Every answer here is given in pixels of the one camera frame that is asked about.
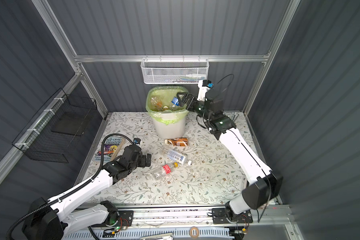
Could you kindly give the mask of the blue label bottle blue cap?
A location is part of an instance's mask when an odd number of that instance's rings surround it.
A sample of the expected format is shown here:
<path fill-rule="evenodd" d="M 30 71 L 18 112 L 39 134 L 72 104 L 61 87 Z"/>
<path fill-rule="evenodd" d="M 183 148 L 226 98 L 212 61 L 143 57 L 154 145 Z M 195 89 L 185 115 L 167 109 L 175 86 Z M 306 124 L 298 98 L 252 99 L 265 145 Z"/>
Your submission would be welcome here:
<path fill-rule="evenodd" d="M 178 99 L 177 97 L 174 97 L 174 98 L 172 99 L 171 103 L 172 103 L 171 107 L 173 107 L 173 108 L 177 108 L 177 107 L 180 106 L 180 105 L 179 105 L 179 99 Z"/>

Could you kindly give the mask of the blue white label bottle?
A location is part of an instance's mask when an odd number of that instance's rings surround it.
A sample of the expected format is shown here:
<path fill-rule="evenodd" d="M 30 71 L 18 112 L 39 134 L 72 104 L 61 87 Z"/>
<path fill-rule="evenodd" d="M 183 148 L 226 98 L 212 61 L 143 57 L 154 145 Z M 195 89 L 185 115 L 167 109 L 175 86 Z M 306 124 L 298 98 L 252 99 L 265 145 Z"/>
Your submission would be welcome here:
<path fill-rule="evenodd" d="M 167 156 L 170 160 L 177 162 L 178 164 L 181 165 L 191 166 L 193 163 L 192 160 L 186 154 L 180 153 L 174 149 L 163 147 L 162 153 L 165 156 Z"/>

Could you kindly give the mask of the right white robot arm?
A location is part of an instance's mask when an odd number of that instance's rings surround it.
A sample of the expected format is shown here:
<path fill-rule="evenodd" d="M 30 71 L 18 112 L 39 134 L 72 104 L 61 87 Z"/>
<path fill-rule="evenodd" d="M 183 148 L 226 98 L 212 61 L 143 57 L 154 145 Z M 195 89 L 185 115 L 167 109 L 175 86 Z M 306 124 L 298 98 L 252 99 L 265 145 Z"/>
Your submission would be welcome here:
<path fill-rule="evenodd" d="M 186 92 L 176 97 L 181 107 L 203 119 L 204 128 L 230 151 L 246 176 L 248 186 L 225 204 L 225 216 L 232 221 L 248 210 L 267 206 L 279 195 L 283 176 L 272 171 L 249 147 L 234 121 L 224 114 L 222 99 L 212 97 L 212 93 L 207 91 L 204 101 Z"/>

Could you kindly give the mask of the pink label bottle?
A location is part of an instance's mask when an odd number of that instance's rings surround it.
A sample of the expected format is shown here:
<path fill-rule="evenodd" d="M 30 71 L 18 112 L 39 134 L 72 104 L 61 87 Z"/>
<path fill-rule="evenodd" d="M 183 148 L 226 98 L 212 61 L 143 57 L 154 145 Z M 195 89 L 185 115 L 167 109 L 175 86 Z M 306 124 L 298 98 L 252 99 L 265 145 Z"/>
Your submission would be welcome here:
<path fill-rule="evenodd" d="M 153 170 L 152 175 L 153 175 L 154 179 L 158 180 L 158 179 L 166 177 L 167 175 L 172 173 L 178 167 L 179 167 L 179 164 L 177 162 L 168 163 L 168 164 L 165 164 L 165 165 Z"/>

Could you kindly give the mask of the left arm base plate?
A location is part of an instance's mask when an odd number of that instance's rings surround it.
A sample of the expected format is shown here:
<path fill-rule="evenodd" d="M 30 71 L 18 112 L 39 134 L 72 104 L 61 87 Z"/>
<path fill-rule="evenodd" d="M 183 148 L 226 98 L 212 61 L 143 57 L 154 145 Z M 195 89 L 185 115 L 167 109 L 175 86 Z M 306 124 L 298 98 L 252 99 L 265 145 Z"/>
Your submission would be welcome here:
<path fill-rule="evenodd" d="M 118 211 L 106 218 L 105 222 L 95 227 L 131 227 L 134 219 L 134 211 Z"/>

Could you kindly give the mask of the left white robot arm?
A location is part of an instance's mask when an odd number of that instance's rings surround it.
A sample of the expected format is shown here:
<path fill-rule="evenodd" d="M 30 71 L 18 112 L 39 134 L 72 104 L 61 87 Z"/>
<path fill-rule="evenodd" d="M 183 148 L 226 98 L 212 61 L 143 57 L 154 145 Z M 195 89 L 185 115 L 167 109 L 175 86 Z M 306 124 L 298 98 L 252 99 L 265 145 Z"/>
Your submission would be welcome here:
<path fill-rule="evenodd" d="M 61 240 L 92 225 L 115 224 L 118 209 L 109 201 L 103 201 L 93 209 L 77 211 L 76 208 L 126 178 L 136 168 L 150 167 L 151 161 L 151 154 L 144 155 L 139 146 L 132 144 L 125 147 L 121 156 L 101 164 L 93 176 L 75 187 L 48 200 L 35 200 L 28 213 L 8 229 L 5 238 L 11 240 L 14 229 L 19 225 L 22 225 L 22 233 L 29 240 Z"/>

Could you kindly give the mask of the brown label bottle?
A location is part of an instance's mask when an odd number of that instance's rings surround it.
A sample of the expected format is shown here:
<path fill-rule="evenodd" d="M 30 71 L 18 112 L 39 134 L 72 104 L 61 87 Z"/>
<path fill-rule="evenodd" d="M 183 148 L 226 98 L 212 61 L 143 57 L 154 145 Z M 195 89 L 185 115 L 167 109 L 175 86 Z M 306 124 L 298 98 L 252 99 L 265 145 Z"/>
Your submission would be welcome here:
<path fill-rule="evenodd" d="M 188 138 L 165 139 L 165 144 L 175 147 L 187 147 L 189 140 Z"/>

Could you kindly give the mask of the orange label bottle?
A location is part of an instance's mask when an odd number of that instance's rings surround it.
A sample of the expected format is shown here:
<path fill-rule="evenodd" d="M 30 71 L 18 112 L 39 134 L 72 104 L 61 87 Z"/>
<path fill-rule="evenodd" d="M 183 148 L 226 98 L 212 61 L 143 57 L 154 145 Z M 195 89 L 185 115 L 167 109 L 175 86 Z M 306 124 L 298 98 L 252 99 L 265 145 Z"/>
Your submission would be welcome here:
<path fill-rule="evenodd" d="M 151 105 L 153 111 L 163 111 L 163 102 L 162 99 L 158 96 L 151 97 Z"/>

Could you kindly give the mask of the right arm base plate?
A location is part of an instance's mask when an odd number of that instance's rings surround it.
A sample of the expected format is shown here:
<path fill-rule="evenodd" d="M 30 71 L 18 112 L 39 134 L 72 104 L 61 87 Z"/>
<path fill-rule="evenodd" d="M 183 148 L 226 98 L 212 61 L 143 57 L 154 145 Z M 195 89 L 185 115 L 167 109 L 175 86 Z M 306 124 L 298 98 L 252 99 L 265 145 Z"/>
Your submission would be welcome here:
<path fill-rule="evenodd" d="M 252 214 L 250 211 L 242 212 L 238 215 L 229 212 L 225 208 L 213 208 L 208 217 L 211 217 L 215 225 L 221 224 L 245 224 L 249 225 L 253 222 Z"/>

